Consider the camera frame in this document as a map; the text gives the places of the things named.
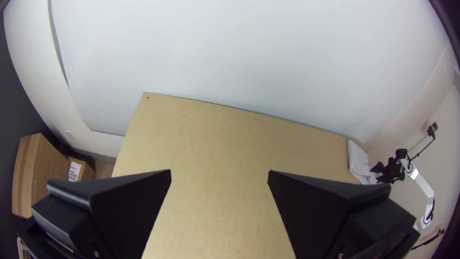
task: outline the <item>cardboard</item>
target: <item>cardboard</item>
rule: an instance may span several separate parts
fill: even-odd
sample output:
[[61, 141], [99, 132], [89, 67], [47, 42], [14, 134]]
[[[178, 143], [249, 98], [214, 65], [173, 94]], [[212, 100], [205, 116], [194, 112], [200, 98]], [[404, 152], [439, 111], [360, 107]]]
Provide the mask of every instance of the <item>cardboard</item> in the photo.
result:
[[41, 133], [21, 138], [14, 165], [12, 212], [32, 216], [31, 206], [48, 194], [49, 179], [67, 180], [68, 159]]
[[94, 180], [96, 172], [83, 160], [69, 156], [69, 181]]
[[143, 258], [294, 259], [268, 172], [359, 183], [348, 170], [346, 140], [261, 114], [145, 93], [112, 177], [171, 169]]

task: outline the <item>wooden board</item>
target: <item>wooden board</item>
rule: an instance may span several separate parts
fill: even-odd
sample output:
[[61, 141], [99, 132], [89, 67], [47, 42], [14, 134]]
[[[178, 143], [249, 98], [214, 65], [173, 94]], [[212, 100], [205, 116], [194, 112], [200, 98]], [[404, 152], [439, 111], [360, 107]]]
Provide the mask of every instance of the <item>wooden board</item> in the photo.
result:
[[144, 93], [112, 177], [172, 171], [145, 259], [293, 259], [267, 185], [268, 171], [358, 183], [347, 167], [344, 137], [248, 111]]

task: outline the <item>cardboard box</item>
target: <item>cardboard box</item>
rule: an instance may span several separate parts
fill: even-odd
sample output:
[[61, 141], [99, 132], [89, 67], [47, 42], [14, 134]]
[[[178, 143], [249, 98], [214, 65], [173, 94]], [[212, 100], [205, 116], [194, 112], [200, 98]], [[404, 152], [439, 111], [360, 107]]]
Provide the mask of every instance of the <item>cardboard box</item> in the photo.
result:
[[12, 187], [12, 212], [32, 216], [31, 206], [48, 194], [49, 179], [67, 180], [69, 161], [40, 133], [21, 138]]
[[69, 181], [94, 180], [96, 172], [83, 160], [69, 156]]

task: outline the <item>white fabric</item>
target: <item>white fabric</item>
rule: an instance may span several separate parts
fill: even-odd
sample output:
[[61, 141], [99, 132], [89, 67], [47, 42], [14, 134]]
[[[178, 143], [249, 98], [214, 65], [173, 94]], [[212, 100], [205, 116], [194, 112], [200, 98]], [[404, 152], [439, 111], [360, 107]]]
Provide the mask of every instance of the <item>white fabric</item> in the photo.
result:
[[375, 173], [370, 171], [369, 156], [353, 140], [347, 141], [348, 167], [362, 184], [377, 184]]

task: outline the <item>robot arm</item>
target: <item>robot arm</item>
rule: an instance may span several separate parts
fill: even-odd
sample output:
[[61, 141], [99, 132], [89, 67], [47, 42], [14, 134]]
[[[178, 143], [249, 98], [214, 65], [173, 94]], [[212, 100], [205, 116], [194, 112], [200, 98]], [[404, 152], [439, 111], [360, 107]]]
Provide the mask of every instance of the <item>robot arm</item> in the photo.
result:
[[435, 208], [435, 192], [426, 182], [423, 176], [419, 173], [415, 165], [411, 164], [408, 159], [401, 159], [400, 161], [408, 177], [414, 180], [426, 195], [427, 200], [425, 214], [420, 218], [420, 221], [416, 223], [417, 227], [424, 229], [428, 227], [428, 225], [430, 225], [431, 221], [433, 220], [433, 210]]
[[377, 177], [377, 180], [382, 183], [391, 183], [393, 184], [395, 181], [400, 180], [404, 181], [405, 175], [407, 174], [410, 179], [416, 182], [420, 189], [425, 193], [427, 202], [425, 207], [425, 214], [420, 218], [419, 222], [416, 222], [414, 227], [418, 229], [426, 228], [430, 225], [431, 221], [433, 220], [433, 210], [435, 208], [435, 192], [430, 187], [430, 185], [426, 182], [423, 176], [420, 174], [418, 169], [415, 165], [412, 164], [412, 160], [417, 158], [435, 139], [434, 132], [437, 130], [437, 124], [433, 123], [430, 127], [428, 127], [427, 135], [432, 137], [432, 141], [425, 146], [417, 155], [413, 158], [408, 156], [407, 149], [398, 149], [396, 150], [395, 158], [390, 157], [388, 159], [388, 165], [384, 166], [382, 162], [378, 162], [375, 165], [371, 172], [374, 173], [382, 173], [381, 176]]

